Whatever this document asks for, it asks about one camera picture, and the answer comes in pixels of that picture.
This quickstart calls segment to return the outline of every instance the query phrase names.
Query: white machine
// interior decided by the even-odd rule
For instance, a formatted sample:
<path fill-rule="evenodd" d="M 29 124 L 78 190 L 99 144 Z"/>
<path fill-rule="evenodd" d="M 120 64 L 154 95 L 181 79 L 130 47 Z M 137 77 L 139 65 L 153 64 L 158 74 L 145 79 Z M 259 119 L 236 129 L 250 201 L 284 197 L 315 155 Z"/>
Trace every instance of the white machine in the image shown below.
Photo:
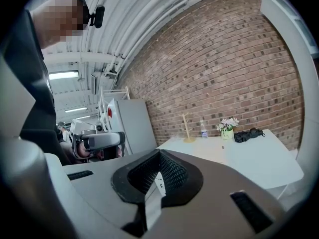
<path fill-rule="evenodd" d="M 107 108 L 109 132 L 124 132 L 125 156 L 157 147 L 145 102 L 140 99 L 114 100 Z"/>

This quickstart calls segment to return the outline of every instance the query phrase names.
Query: flower pot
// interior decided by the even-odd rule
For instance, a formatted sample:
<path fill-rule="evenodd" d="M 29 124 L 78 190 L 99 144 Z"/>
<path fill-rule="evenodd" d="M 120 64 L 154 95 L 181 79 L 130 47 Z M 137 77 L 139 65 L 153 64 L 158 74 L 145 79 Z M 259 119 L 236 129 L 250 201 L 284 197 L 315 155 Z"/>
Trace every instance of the flower pot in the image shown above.
<path fill-rule="evenodd" d="M 221 138 L 224 139 L 224 140 L 228 140 L 228 139 L 234 138 L 234 131 L 233 130 L 222 131 L 221 132 Z"/>

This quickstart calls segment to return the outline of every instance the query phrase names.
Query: black t-shirt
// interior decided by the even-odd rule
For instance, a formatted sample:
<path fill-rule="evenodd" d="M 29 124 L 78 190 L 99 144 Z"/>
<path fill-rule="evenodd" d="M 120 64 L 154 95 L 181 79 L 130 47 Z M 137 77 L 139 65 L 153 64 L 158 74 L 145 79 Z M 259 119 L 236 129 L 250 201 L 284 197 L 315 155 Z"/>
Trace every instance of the black t-shirt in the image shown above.
<path fill-rule="evenodd" d="M 68 164 L 68 159 L 57 145 L 57 142 L 63 141 L 63 135 L 56 127 L 49 73 L 28 10 L 24 10 L 12 26 L 4 45 L 2 52 L 5 61 L 35 98 L 35 104 L 23 125 L 21 138 L 35 142 L 44 152 L 56 154 L 62 164 Z"/>

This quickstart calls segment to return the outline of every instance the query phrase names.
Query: person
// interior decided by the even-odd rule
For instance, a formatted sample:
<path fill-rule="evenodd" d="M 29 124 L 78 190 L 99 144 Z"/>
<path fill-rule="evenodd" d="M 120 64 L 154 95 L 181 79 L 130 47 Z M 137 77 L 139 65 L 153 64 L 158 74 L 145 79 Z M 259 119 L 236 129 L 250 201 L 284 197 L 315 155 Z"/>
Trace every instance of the person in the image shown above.
<path fill-rule="evenodd" d="M 63 135 L 63 140 L 69 144 L 72 143 L 71 139 L 70 139 L 70 132 L 66 129 L 66 125 L 64 122 L 60 121 L 57 124 L 57 127 L 59 130 L 62 131 L 62 135 Z"/>
<path fill-rule="evenodd" d="M 56 126 L 54 98 L 41 49 L 68 36 L 79 35 L 90 18 L 85 0 L 48 0 L 33 11 L 23 10 L 1 44 L 3 57 L 15 76 L 35 98 L 20 137 L 36 143 L 43 152 L 71 164 L 71 145 Z M 78 153 L 87 155 L 83 146 Z"/>

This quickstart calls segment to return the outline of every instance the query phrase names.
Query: plastic bottle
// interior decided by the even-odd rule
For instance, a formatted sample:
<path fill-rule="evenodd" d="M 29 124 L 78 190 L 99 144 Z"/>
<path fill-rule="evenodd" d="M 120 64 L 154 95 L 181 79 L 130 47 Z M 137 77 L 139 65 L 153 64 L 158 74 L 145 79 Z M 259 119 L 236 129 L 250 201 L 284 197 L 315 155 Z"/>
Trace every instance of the plastic bottle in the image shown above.
<path fill-rule="evenodd" d="M 208 133 L 203 120 L 200 121 L 200 131 L 201 131 L 201 137 L 208 138 Z"/>

